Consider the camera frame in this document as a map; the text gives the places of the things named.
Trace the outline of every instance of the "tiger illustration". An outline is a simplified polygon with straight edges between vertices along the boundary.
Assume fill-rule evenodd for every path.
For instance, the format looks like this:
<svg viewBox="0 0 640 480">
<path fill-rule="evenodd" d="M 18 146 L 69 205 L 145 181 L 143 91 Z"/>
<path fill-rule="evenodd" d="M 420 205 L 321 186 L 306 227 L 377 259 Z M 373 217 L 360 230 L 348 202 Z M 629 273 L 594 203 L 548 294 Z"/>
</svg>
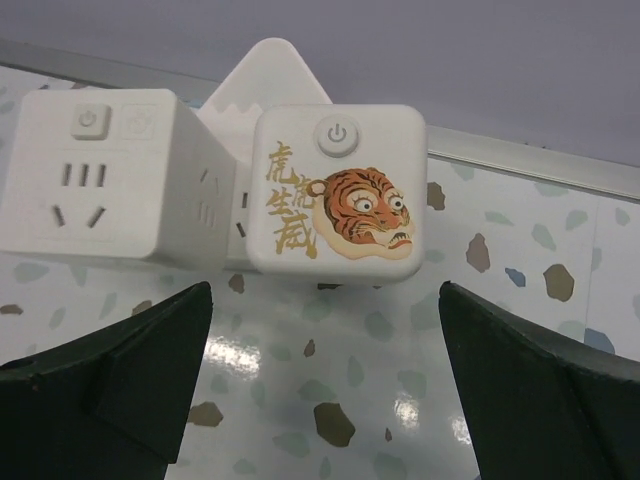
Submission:
<svg viewBox="0 0 640 480">
<path fill-rule="evenodd" d="M 415 225 L 402 192 L 379 170 L 342 170 L 309 182 L 306 193 L 315 199 L 313 227 L 339 255 L 400 260 L 411 254 Z"/>
</svg>

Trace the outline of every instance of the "square button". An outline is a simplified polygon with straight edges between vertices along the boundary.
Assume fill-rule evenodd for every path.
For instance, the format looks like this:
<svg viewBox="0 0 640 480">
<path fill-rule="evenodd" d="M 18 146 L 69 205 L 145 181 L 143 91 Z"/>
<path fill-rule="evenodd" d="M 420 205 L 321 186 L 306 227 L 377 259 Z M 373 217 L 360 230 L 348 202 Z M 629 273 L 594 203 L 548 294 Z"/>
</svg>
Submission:
<svg viewBox="0 0 640 480">
<path fill-rule="evenodd" d="M 76 105 L 71 135 L 76 140 L 104 140 L 109 133 L 111 107 L 101 103 Z"/>
</svg>

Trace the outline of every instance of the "power socket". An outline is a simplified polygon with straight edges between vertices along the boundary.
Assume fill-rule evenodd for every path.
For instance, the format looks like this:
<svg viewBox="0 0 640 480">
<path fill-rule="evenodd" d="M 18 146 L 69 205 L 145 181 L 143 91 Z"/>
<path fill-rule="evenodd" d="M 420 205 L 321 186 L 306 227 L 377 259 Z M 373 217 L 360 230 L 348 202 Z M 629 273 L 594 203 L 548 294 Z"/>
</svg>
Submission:
<svg viewBox="0 0 640 480">
<path fill-rule="evenodd" d="M 168 90 L 32 92 L 9 165 L 0 249 L 218 271 L 235 167 Z"/>
</svg>

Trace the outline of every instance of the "power button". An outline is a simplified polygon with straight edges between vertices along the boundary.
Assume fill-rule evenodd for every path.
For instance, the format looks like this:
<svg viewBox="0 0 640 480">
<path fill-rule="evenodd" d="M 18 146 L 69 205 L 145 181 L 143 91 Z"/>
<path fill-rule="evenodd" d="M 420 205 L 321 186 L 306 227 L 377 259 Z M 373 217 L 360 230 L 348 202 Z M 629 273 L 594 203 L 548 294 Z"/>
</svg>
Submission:
<svg viewBox="0 0 640 480">
<path fill-rule="evenodd" d="M 353 153 L 359 141 L 358 127 L 344 115 L 331 115 L 316 127 L 316 142 L 325 155 L 333 158 Z"/>
</svg>

